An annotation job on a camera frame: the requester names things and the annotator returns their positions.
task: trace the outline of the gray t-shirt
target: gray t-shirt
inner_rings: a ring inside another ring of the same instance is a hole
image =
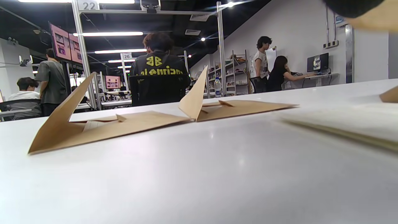
[[[56,61],[42,61],[37,71],[36,80],[48,82],[41,103],[62,103],[68,97],[62,65]]]

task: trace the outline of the security camera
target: security camera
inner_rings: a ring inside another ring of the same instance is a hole
[[[142,11],[148,13],[156,13],[161,8],[160,0],[140,0],[140,6]]]

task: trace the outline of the black desk chair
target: black desk chair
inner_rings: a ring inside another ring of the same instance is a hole
[[[0,103],[1,111],[12,111],[12,110],[25,110],[31,109],[28,112],[17,113],[13,116],[4,117],[4,121],[11,120],[23,120],[29,118],[42,117],[40,99],[24,99],[24,100],[10,100]]]
[[[130,76],[132,106],[178,102],[185,96],[186,75]]]
[[[253,84],[254,93],[262,93],[267,91],[267,87],[265,86],[265,80],[260,77],[253,77],[249,79]]]

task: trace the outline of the folded cardboard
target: folded cardboard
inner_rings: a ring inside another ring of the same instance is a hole
[[[91,74],[71,95],[59,105],[39,129],[29,154],[62,149],[118,136],[151,130],[188,121],[206,121],[290,108],[291,104],[265,103],[248,100],[230,100],[203,104],[203,91],[207,77],[203,70],[192,90],[180,101],[179,108],[188,117],[159,112],[117,114],[88,121],[69,122],[82,100],[94,74]]]
[[[91,121],[69,122],[93,79],[91,74],[59,105],[39,129],[29,154],[67,148],[142,132],[192,119],[159,112],[123,114]]]
[[[257,114],[274,110],[292,108],[292,104],[267,103],[252,100],[219,100],[203,104],[203,91],[206,85],[207,67],[199,76],[189,93],[181,99],[179,108],[197,122]]]

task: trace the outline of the black ceiling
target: black ceiling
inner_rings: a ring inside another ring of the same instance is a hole
[[[162,0],[162,10],[180,11],[215,11],[216,0]],[[254,15],[259,9],[266,5],[269,0],[245,1],[233,8],[223,10],[224,36],[230,35],[241,26],[247,19]],[[6,10],[25,18],[43,30],[49,31],[48,22],[64,29],[69,33],[76,33],[73,19],[72,6],[68,3],[22,3],[17,0],[3,0],[0,6]],[[139,0],[135,4],[106,4],[101,5],[106,9],[134,9],[139,10]],[[106,31],[165,31],[175,41],[175,54],[183,54],[187,50],[192,58],[188,60],[191,67],[203,56],[214,53],[217,50],[217,18],[210,16],[206,22],[190,21],[190,16],[170,15],[142,15],[142,14],[83,14],[81,15],[84,32],[106,32]],[[0,38],[9,37],[18,40],[19,44],[31,49],[34,63],[44,58],[47,48],[51,47],[50,36],[45,33],[39,35],[33,32],[37,29],[26,21],[0,9]],[[186,29],[201,30],[199,36],[185,35]],[[201,42],[202,37],[214,37]],[[87,52],[111,49],[137,49],[143,48],[143,36],[129,37],[86,37]],[[100,62],[120,59],[119,54],[89,54],[90,67],[92,71],[105,70]],[[106,63],[107,66],[115,68],[118,63]]]

